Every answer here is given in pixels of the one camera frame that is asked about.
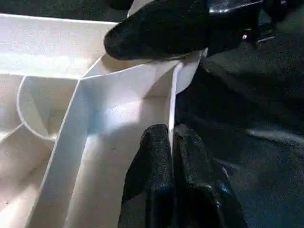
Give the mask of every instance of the dark floor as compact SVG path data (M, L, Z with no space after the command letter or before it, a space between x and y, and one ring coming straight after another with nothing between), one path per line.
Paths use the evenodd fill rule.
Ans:
M109 0L0 0L0 13L79 20L120 22L127 10L111 8Z

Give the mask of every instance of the white plastic insert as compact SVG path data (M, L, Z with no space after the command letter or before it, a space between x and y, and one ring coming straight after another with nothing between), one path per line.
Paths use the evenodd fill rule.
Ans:
M103 47L115 23L0 20L0 227L115 227L140 136L165 123L172 142L201 53L118 61Z

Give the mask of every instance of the plastic divider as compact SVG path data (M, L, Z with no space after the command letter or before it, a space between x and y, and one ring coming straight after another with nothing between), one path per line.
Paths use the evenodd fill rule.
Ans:
M26 76L17 95L21 121L37 137L54 142L77 80Z

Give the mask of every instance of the black fabric surface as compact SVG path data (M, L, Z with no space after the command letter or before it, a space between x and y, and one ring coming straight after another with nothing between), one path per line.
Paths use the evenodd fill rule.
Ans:
M121 22L127 17L128 10L111 7L112 1L114 0L0 0L0 13Z
M276 38L253 48L239 48L212 56L205 68L246 100L281 124L303 132L303 35L278 31Z
M174 180L168 129L149 127L125 178L119 228L174 227Z
M269 81L265 77L257 86ZM300 117L301 110L293 113ZM249 228L304 227L303 132L293 119L281 123L201 67L177 95L175 117L198 133L227 170Z

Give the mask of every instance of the white plastic compartment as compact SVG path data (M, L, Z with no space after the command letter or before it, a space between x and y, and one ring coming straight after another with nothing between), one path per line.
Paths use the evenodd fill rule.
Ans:
M81 79L27 227L116 227L140 137L150 125L164 123L172 140L177 84L182 82L179 90L188 86L199 59L194 53L182 63L148 63Z
M23 76L0 75L0 227L24 227L51 149L21 123L16 109Z
M182 63L118 61L103 47L115 23L0 20L0 227L116 226L140 136L155 123L172 132L175 94L191 82L200 52ZM98 181L111 174L117 185ZM82 209L105 211L90 198L99 190L96 202L113 192L113 208L95 219Z

